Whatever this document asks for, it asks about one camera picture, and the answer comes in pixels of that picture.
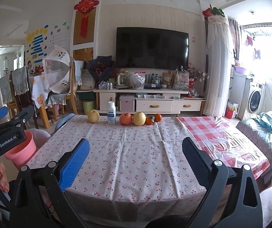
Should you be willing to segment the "green waste bin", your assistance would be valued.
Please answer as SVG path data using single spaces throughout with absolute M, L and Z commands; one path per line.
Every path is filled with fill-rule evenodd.
M 95 109 L 94 100 L 83 100 L 82 104 L 83 104 L 83 111 L 85 115 L 87 115 L 91 110 Z

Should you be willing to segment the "orange tangerine with leaf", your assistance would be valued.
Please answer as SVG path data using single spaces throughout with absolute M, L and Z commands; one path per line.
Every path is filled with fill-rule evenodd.
M 151 126 L 151 125 L 154 125 L 154 123 L 155 123 L 155 118 L 153 116 L 146 117 L 146 121 L 145 121 L 146 125 Z

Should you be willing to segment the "white washing machine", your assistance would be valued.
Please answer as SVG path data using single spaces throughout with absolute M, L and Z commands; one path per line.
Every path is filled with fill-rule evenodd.
M 259 113 L 263 102 L 264 84 L 256 79 L 246 78 L 239 120 L 248 120 Z

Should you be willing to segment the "white mesh food cover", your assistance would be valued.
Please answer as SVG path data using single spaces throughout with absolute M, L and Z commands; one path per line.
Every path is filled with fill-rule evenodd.
M 43 58 L 44 76 L 48 89 L 56 94 L 67 91 L 70 86 L 71 59 L 68 52 L 55 46 L 53 51 Z

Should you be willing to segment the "dark flower bouquet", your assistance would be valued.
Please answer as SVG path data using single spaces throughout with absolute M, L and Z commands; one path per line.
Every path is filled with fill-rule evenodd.
M 89 71 L 95 82 L 106 81 L 115 69 L 115 62 L 112 56 L 98 56 L 88 61 L 86 69 Z

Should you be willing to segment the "red chinese knot decoration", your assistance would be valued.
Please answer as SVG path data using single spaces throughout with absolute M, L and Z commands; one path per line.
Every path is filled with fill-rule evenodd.
M 87 27 L 88 27 L 88 17 L 89 13 L 99 5 L 98 0 L 81 0 L 79 3 L 74 5 L 74 10 L 78 11 L 82 15 L 81 26 L 80 26 L 80 36 L 82 38 L 87 37 Z

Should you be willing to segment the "yellow pear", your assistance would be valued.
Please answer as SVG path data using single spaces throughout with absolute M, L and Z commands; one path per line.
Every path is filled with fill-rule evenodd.
M 133 124 L 136 126 L 142 126 L 146 122 L 146 115 L 143 112 L 136 112 L 133 115 Z
M 90 123 L 97 123 L 100 119 L 100 114 L 97 110 L 92 109 L 87 113 L 87 119 Z

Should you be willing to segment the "dark wooden chair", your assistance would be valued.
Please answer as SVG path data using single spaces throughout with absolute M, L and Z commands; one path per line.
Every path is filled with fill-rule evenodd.
M 33 120 L 38 129 L 37 114 L 31 96 L 30 80 L 27 66 L 6 73 L 0 79 L 2 100 L 8 108 L 10 118 L 16 116 L 23 109 L 32 106 L 34 110 Z

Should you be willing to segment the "white yogurt bottle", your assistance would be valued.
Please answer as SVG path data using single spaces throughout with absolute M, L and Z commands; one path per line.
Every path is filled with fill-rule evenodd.
M 107 120 L 109 125 L 115 125 L 116 123 L 116 106 L 114 101 L 108 102 Z

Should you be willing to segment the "black flat television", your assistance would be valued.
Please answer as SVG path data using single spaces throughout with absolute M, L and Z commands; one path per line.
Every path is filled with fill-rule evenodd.
M 189 34 L 159 28 L 118 27 L 115 56 L 120 68 L 186 68 Z

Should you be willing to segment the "yellow pear left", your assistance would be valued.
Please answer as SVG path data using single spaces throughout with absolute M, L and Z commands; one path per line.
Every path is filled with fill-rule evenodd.
M 90 123 L 97 123 L 100 119 L 100 114 L 97 110 L 92 109 L 87 113 L 87 119 Z

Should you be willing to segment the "cherry print tablecloth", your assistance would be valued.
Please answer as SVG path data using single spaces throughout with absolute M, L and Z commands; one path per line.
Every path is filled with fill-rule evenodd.
M 87 221 L 142 226 L 163 216 L 190 215 L 203 198 L 206 190 L 182 152 L 190 136 L 174 117 L 152 126 L 122 126 L 77 115 L 37 151 L 29 167 L 44 167 L 88 140 L 89 155 L 66 190 L 72 205 Z

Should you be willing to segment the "grey sofa with cloth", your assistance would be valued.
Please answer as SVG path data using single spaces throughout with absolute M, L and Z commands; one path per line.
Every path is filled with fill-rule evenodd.
M 236 128 L 261 150 L 272 168 L 272 111 L 240 121 Z

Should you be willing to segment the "blue cushion edge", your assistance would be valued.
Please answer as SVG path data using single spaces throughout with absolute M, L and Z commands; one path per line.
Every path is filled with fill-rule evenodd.
M 70 113 L 66 115 L 64 118 L 62 118 L 55 126 L 54 132 L 58 131 L 65 123 L 67 123 L 70 119 L 72 119 L 75 116 L 74 113 Z

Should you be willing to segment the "wooden dining chair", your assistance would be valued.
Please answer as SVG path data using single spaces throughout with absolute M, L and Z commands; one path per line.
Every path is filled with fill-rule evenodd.
M 84 62 L 80 60 L 74 60 L 71 63 L 70 86 L 69 86 L 68 95 L 66 96 L 66 100 L 70 101 L 71 108 L 75 115 L 78 115 L 77 106 L 76 106 L 76 99 L 77 99 L 76 92 L 78 90 L 78 86 L 82 84 L 83 66 L 84 66 Z

